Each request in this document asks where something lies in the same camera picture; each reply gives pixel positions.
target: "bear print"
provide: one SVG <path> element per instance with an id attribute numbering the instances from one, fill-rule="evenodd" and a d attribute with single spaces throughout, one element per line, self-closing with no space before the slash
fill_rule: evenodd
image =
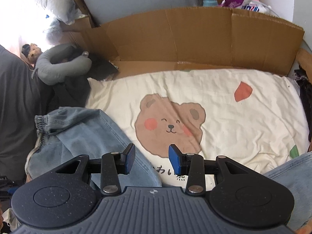
<path id="1" fill-rule="evenodd" d="M 146 95 L 140 104 L 135 133 L 141 145 L 151 154 L 168 157 L 168 147 L 175 144 L 182 153 L 199 153 L 202 149 L 201 125 L 204 108 L 197 103 L 171 102 L 159 94 Z"/>

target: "light blue jeans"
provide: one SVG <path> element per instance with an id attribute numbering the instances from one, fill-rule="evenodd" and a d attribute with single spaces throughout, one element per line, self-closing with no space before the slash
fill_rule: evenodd
<path id="1" fill-rule="evenodd" d="M 294 210 L 287 226 L 297 230 L 305 225 L 312 218 L 312 152 L 290 160 L 265 176 L 287 187 L 294 196 Z"/>
<path id="2" fill-rule="evenodd" d="M 103 154 L 123 152 L 131 141 L 102 110 L 60 107 L 47 115 L 35 117 L 40 150 L 32 155 L 28 173 L 36 178 L 80 154 L 99 159 Z M 126 186 L 160 187 L 161 181 L 152 164 L 139 151 L 128 175 L 120 174 L 122 190 Z M 100 174 L 91 180 L 100 187 Z"/>
<path id="3" fill-rule="evenodd" d="M 40 150 L 28 164 L 32 178 L 77 155 L 88 154 L 90 159 L 97 159 L 108 152 L 122 152 L 131 143 L 101 110 L 60 107 L 45 116 L 36 116 L 35 123 L 42 137 Z M 295 205 L 288 227 L 299 229 L 312 218 L 312 152 L 292 159 L 265 176 L 287 187 L 294 196 Z M 120 174 L 119 179 L 122 189 L 125 186 L 161 186 L 158 174 L 139 150 L 136 150 L 131 173 Z M 100 175 L 93 174 L 92 181 L 99 187 Z"/>

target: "gray neck pillow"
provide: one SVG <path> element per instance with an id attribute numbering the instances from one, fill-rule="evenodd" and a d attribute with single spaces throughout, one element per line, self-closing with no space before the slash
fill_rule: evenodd
<path id="1" fill-rule="evenodd" d="M 86 74 L 92 64 L 92 61 L 88 58 L 88 52 L 84 52 L 71 61 L 57 63 L 69 58 L 75 50 L 76 47 L 73 44 L 67 43 L 55 46 L 42 53 L 35 67 L 41 81 L 47 85 L 55 85 L 64 82 L 66 76 Z"/>

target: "ribbed grip surface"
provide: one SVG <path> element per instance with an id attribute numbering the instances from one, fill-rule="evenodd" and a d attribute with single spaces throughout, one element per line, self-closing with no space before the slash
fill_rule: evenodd
<path id="1" fill-rule="evenodd" d="M 21 226 L 15 234 L 291 234 L 285 226 L 245 230 L 214 215 L 202 198 L 179 187 L 128 187 L 117 197 L 106 197 L 87 219 L 59 230 Z"/>

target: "metal rivet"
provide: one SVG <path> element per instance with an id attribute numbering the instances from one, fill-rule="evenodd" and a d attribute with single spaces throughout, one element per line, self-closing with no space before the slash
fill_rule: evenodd
<path id="1" fill-rule="evenodd" d="M 198 185 L 194 185 L 194 186 L 190 186 L 188 188 L 188 190 L 191 193 L 200 193 L 200 192 L 204 191 L 204 188 L 202 188 L 201 186 L 198 186 Z"/>
<path id="2" fill-rule="evenodd" d="M 115 192 L 118 191 L 118 187 L 115 186 L 115 185 L 105 186 L 105 187 L 103 188 L 103 191 L 104 191 L 105 193 L 115 193 Z"/>

